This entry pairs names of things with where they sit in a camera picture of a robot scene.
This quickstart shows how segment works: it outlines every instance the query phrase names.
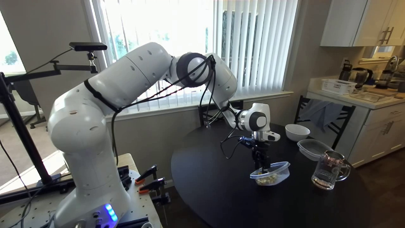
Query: blue towel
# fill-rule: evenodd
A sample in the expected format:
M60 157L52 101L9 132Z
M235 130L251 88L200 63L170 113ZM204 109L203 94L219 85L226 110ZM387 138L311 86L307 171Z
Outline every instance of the blue towel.
M343 105L341 104L311 99L300 112L299 117L301 120L310 120L316 127L325 132L328 124L339 117L342 108Z

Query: white bowl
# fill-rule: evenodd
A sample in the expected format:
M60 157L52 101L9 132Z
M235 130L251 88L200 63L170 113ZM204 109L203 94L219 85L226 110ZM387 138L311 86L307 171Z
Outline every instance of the white bowl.
M294 142L301 141L306 139L311 131L298 124L287 124L286 125L286 135L289 139Z

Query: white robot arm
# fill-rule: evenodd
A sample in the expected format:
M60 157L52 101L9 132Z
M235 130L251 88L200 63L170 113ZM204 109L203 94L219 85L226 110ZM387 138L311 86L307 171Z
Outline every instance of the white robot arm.
M210 83L211 66L202 65L185 77L211 55L216 62L215 86ZM173 57L157 43L145 44L55 100L48 130L53 144L63 152L76 189L59 205L54 227L70 228L84 220L88 227L114 228L127 212L130 197L117 172L105 116L115 108L131 104L162 79L170 83L181 79L176 83L181 87L209 84L215 104L232 128L251 131L252 137L261 142L280 138L270 131L267 104L254 103L249 110L232 108L228 100L235 94L237 81L216 54ZM106 207L113 208L114 216L109 215ZM96 222L94 213L103 219Z

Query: glass mug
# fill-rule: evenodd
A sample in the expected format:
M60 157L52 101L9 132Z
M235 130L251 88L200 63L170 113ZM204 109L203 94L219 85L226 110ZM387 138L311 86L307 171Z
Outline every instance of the glass mug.
M332 190L336 181L343 181L350 174L350 165L345 164L345 156L336 151L325 151L321 155L312 182L324 190Z

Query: black table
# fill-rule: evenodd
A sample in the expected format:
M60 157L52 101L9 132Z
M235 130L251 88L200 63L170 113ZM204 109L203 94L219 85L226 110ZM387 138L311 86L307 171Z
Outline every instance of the black table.
M173 153L172 176L184 202L212 227L368 227L370 195L357 171L352 168L332 191L318 189L311 181L316 162L301 154L284 126L270 127L281 136L270 145L271 163L291 163L286 180L258 186L249 177L254 171L251 151L239 145L226 159L220 141L231 128L215 123L189 133ZM232 138L224 143L228 156L236 142Z

